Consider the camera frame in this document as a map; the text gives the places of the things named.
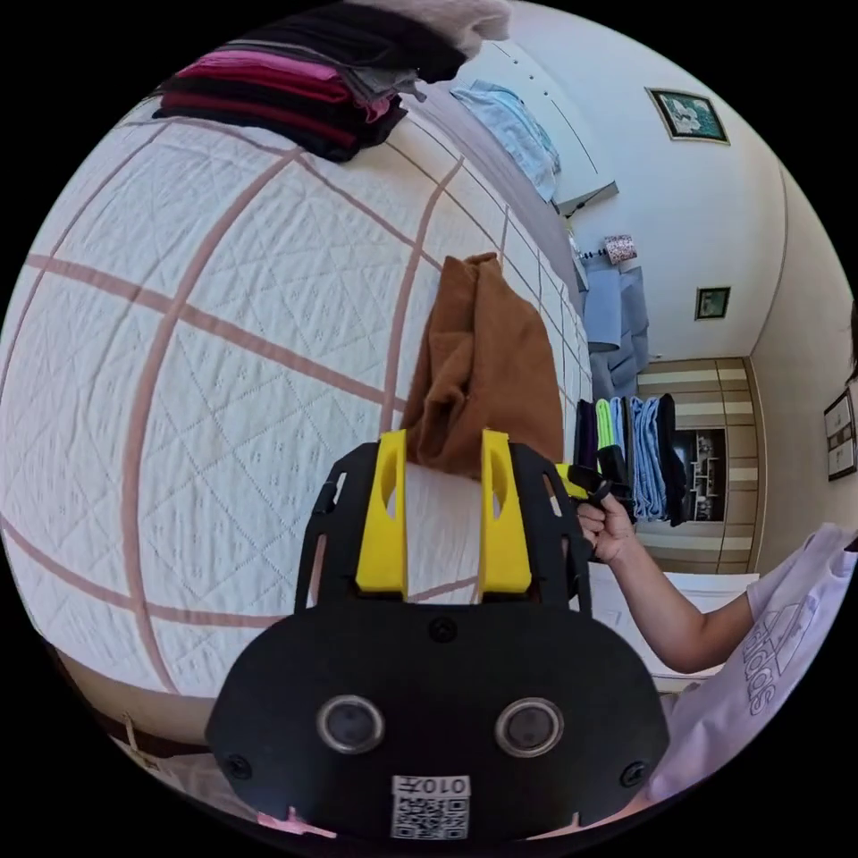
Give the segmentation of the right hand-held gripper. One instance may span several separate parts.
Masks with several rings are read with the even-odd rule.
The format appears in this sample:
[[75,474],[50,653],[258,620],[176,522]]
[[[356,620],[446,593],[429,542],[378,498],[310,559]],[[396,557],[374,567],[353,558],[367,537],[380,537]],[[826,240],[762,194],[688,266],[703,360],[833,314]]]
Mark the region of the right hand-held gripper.
[[555,467],[572,501],[598,503],[610,493],[623,505],[631,523],[635,524],[634,495],[620,447],[597,450],[594,467],[574,463],[559,463]]

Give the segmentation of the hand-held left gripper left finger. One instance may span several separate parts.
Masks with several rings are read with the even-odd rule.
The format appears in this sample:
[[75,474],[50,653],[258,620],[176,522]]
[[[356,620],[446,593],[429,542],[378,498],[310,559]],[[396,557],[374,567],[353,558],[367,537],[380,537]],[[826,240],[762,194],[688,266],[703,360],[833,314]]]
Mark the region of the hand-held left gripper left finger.
[[377,444],[356,586],[362,594],[408,592],[406,432],[380,436]]

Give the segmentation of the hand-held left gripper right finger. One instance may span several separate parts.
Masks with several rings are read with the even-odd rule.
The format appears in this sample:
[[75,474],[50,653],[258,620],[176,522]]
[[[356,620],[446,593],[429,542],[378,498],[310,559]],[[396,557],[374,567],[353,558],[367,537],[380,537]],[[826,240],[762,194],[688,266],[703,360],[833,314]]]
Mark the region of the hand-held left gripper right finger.
[[509,437],[483,430],[480,593],[526,594],[532,574]]

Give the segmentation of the person's right hand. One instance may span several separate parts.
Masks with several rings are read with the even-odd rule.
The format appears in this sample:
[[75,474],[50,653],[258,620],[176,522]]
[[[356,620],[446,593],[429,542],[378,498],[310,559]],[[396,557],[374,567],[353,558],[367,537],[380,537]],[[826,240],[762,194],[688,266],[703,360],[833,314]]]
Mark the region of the person's right hand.
[[585,538],[593,547],[594,557],[602,564],[613,566],[629,557],[638,546],[625,508],[610,493],[598,503],[580,503],[577,517]]

